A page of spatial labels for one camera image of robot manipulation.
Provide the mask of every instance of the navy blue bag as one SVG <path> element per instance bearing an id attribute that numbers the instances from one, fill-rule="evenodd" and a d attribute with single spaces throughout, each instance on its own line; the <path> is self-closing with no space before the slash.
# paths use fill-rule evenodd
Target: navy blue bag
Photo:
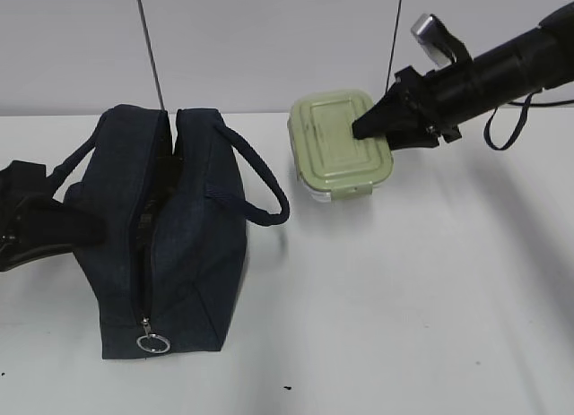
<path id="1" fill-rule="evenodd" d="M 215 109 L 180 110 L 172 149 L 165 111 L 117 106 L 56 168 L 55 191 L 93 149 L 65 203 L 100 216 L 107 236 L 74 250 L 98 300 L 102 357 L 220 350 L 247 247 L 246 220 L 287 221 L 271 170 Z M 245 200 L 237 150 L 277 197 L 277 214 Z"/>

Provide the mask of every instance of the container lid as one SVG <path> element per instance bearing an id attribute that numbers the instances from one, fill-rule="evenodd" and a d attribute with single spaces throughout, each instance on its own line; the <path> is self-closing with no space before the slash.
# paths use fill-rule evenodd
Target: container lid
<path id="1" fill-rule="evenodd" d="M 357 90 L 333 91 L 298 100 L 289 130 L 297 171 L 313 190 L 332 199 L 372 193 L 393 169 L 384 137 L 356 140 L 352 123 L 372 108 L 372 99 Z"/>

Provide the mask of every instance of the wall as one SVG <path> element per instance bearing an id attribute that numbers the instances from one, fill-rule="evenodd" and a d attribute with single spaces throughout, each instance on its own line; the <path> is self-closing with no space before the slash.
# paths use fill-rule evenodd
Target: wall
<path id="1" fill-rule="evenodd" d="M 432 68 L 408 32 L 437 14 L 473 55 L 571 0 L 404 0 L 394 70 Z M 397 0 L 143 0 L 170 109 L 284 111 L 302 95 L 384 90 Z M 0 115 L 157 107 L 135 0 L 0 0 Z M 539 99 L 574 97 L 574 86 Z"/>

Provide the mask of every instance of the plastic container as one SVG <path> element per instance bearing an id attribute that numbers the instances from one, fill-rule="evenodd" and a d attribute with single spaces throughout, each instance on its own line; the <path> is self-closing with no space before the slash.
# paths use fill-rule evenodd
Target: plastic container
<path id="1" fill-rule="evenodd" d="M 352 136 L 352 122 L 372 106 L 357 90 L 309 95 L 293 105 L 288 126 L 297 175 L 316 200 L 370 195 L 390 176 L 387 140 Z"/>

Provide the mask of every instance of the table surface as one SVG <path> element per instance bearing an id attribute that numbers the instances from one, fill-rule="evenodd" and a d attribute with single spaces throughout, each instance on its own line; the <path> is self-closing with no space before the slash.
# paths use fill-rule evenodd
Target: table surface
<path id="1" fill-rule="evenodd" d="M 517 116 L 497 115 L 500 143 Z M 373 196 L 331 204 L 296 181 L 287 115 L 225 118 L 292 216 L 249 227 L 223 351 L 101 360 L 90 286 L 71 255 L 52 257 L 0 274 L 0 413 L 574 412 L 574 108 L 533 109 L 507 152 L 479 117 L 461 141 L 396 152 Z M 96 120 L 2 117 L 0 168 L 51 169 Z M 249 199 L 276 207 L 240 166 Z"/>

